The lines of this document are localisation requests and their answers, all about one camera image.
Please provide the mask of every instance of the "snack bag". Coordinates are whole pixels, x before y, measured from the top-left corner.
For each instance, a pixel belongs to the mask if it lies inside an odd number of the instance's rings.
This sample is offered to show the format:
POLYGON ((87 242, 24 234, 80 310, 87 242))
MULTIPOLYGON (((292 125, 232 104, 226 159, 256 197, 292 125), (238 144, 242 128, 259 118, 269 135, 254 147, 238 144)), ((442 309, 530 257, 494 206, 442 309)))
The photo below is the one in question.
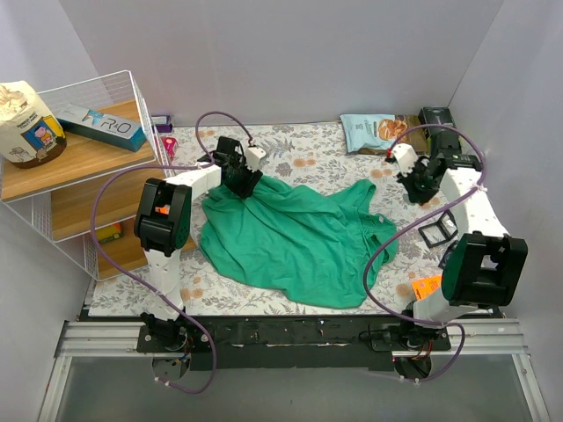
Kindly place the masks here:
POLYGON ((388 149, 408 129, 405 116, 393 114, 342 114, 348 152, 362 148, 388 149))

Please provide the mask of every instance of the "floral tablecloth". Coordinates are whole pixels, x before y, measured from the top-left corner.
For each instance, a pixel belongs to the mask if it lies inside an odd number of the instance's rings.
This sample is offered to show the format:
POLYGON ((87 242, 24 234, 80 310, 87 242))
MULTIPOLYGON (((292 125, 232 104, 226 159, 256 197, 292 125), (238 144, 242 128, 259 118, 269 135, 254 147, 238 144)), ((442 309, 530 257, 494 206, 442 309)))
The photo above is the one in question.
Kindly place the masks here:
MULTIPOLYGON (((360 178, 376 184, 370 211, 383 213, 399 228, 423 216, 429 209, 445 201, 441 194, 423 207, 406 200, 406 192, 397 183, 397 168, 381 156, 350 155, 346 152, 344 132, 339 122, 249 127, 256 143, 267 153, 265 174, 280 178, 292 186, 307 185, 330 194, 351 186, 360 178)), ((205 127, 204 143, 216 146, 219 135, 245 141, 239 127, 205 127)), ((175 164, 193 164, 202 156, 191 127, 174 129, 179 141, 175 164)), ((192 209, 192 236, 199 242, 206 221, 201 208, 202 198, 192 209)), ((441 273, 438 263, 447 245, 429 250, 417 230, 400 238, 397 257, 384 265, 377 277, 373 293, 388 307, 402 310, 414 294, 411 281, 441 273)), ((319 308, 288 300, 281 292, 249 287, 220 276, 200 251, 186 252, 181 260, 182 297, 191 315, 315 315, 383 313, 371 300, 353 309, 319 308)), ((136 271, 148 277, 148 268, 136 271)), ((133 316, 143 312, 148 291, 126 276, 97 284, 90 308, 92 317, 133 316)))

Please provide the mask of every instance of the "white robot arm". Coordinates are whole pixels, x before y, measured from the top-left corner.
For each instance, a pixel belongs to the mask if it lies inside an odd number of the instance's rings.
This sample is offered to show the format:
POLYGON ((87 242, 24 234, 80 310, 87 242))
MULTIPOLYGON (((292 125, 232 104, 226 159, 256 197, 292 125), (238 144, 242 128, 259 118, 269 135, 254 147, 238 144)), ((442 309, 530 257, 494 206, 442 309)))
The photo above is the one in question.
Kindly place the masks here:
MULTIPOLYGON (((480 164, 476 157, 461 154, 457 135, 443 134, 437 142, 441 145, 434 145, 430 158, 418 157, 404 143, 391 151, 391 160, 399 167, 398 180, 413 202, 425 203, 438 190, 452 202, 478 182, 480 164)), ((526 243, 502 226, 484 188, 451 212, 459 244, 444 267, 441 288, 413 304, 416 319, 446 324, 478 308, 506 306, 523 269, 526 243), (492 261, 487 267, 485 257, 492 261)))
MULTIPOLYGON (((184 307, 180 295, 179 255, 190 232, 192 201, 224 183, 241 198, 252 194, 262 173, 265 151, 250 146, 239 154, 240 142, 221 137, 213 151, 216 164, 177 176, 146 181, 135 219, 135 235, 149 263, 150 284, 177 308, 184 307)), ((159 320, 175 320, 179 314, 155 295, 148 298, 149 314, 159 320)))

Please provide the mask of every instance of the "white wall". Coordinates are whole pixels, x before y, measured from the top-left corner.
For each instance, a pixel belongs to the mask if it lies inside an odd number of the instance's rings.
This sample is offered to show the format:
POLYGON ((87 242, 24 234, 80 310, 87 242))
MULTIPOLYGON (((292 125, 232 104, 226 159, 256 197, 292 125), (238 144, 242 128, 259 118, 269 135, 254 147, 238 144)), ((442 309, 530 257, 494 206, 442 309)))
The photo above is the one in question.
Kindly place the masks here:
MULTIPOLYGON (((0 83, 37 91, 97 75, 57 0, 0 0, 0 83)), ((0 204, 0 420, 35 420, 65 319, 88 276, 0 204)))
POLYGON ((57 0, 0 0, 0 35, 0 82, 44 91, 98 75, 57 0))
POLYGON ((563 420, 563 3, 505 1, 450 106, 485 148, 495 211, 530 248, 508 312, 552 420, 563 420))
POLYGON ((446 106, 501 3, 61 0, 100 74, 132 70, 150 110, 184 125, 446 106))

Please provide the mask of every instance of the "wooden board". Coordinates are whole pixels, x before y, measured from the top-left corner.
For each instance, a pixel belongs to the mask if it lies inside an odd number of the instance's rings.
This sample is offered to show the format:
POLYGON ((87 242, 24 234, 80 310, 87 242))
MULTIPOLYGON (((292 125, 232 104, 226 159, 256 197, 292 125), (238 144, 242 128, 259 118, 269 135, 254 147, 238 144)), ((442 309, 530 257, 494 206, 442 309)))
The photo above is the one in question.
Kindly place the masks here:
MULTIPOLYGON (((53 240, 60 241, 90 230, 90 213, 99 188, 111 176, 102 176, 51 192, 53 240)), ((164 178, 160 169, 131 171, 117 178, 98 205, 96 227, 136 215, 147 178, 164 178)))
MULTIPOLYGON (((141 248, 141 241, 135 237, 133 233, 133 225, 135 219, 131 218, 122 222, 123 224, 123 237, 121 239, 102 244, 104 251, 120 266, 126 270, 134 270, 141 266, 147 265, 147 259, 144 256, 143 248, 141 248)), ((182 251, 192 251, 196 249, 194 240, 190 237, 187 239, 186 245, 182 251)), ((98 276, 99 280, 104 280, 114 275, 120 274, 119 270, 115 269, 107 260, 98 254, 98 276)))
MULTIPOLYGON (((100 109, 103 113, 139 121, 134 100, 100 109)), ((137 151, 107 145, 83 136, 66 133, 67 148, 49 163, 19 169, 4 160, 2 200, 16 200, 56 189, 110 171, 155 160, 148 142, 137 151)))

